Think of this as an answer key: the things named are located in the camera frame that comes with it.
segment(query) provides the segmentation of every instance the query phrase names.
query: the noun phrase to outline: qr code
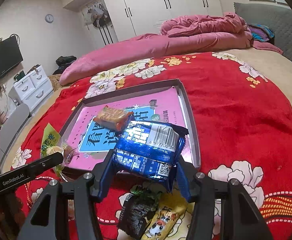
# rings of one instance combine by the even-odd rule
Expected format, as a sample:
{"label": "qr code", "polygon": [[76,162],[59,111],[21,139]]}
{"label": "qr code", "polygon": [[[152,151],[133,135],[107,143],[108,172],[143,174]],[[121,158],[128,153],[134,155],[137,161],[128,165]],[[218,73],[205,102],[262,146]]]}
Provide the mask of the qr code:
{"label": "qr code", "polygon": [[171,168],[171,165],[166,164],[166,163],[161,163],[159,165],[158,175],[168,177],[170,168]]}

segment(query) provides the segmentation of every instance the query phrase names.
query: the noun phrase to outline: red blanket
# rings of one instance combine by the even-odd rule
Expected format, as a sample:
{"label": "red blanket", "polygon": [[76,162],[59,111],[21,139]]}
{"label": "red blanket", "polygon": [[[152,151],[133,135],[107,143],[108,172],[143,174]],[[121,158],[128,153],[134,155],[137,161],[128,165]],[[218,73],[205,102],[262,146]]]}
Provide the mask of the red blanket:
{"label": "red blanket", "polygon": [[[273,82],[226,53],[146,59],[100,73],[92,78],[93,83],[89,83],[90,78],[79,80],[61,92],[32,128],[13,168],[39,158],[47,123],[60,130],[85,95],[175,78],[183,82],[193,110],[201,171],[214,179],[239,179],[260,209],[274,239],[287,239],[292,233],[292,107]],[[55,178],[53,171],[46,171],[17,190],[25,214],[51,178]],[[108,196],[96,205],[105,239],[125,238],[116,227],[118,211],[130,188],[140,183],[132,175],[116,178]],[[189,221],[190,214],[191,207],[167,239],[185,236],[188,224],[185,221]],[[71,238],[76,239],[73,214],[69,215]],[[220,221],[218,200],[214,221],[216,235]]]}

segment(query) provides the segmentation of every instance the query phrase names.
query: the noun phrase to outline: television screen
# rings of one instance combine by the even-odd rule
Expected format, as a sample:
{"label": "television screen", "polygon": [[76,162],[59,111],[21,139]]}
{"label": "television screen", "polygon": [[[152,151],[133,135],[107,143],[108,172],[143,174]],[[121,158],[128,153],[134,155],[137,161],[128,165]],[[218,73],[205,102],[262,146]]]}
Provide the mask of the television screen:
{"label": "television screen", "polygon": [[0,42],[0,78],[15,68],[22,60],[16,36],[11,36]]}

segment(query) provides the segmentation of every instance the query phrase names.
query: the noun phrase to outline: pillow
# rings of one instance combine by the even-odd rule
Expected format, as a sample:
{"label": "pillow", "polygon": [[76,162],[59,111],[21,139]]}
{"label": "pillow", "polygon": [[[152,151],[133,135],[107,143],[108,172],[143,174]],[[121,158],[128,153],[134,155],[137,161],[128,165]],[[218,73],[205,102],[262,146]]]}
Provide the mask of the pillow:
{"label": "pillow", "polygon": [[267,42],[274,38],[274,32],[266,25],[260,24],[248,24],[250,31],[252,32],[253,39],[260,42]]}

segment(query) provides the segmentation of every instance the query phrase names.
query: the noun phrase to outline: screw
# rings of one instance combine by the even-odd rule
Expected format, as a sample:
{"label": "screw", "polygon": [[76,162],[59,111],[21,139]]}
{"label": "screw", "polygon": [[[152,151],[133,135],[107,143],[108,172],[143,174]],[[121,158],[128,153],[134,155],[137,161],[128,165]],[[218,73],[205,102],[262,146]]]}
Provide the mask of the screw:
{"label": "screw", "polygon": [[230,183],[233,184],[233,185],[235,185],[235,186],[237,186],[240,182],[239,182],[238,179],[231,179],[230,180]]}
{"label": "screw", "polygon": [[57,183],[58,183],[58,180],[56,179],[52,179],[51,181],[49,181],[50,186],[55,186]]}
{"label": "screw", "polygon": [[92,177],[92,174],[90,172],[87,172],[84,174],[84,179],[90,179]]}
{"label": "screw", "polygon": [[198,179],[203,179],[203,178],[205,177],[205,174],[203,174],[202,172],[197,172],[197,173],[196,173],[196,177],[197,177]]}

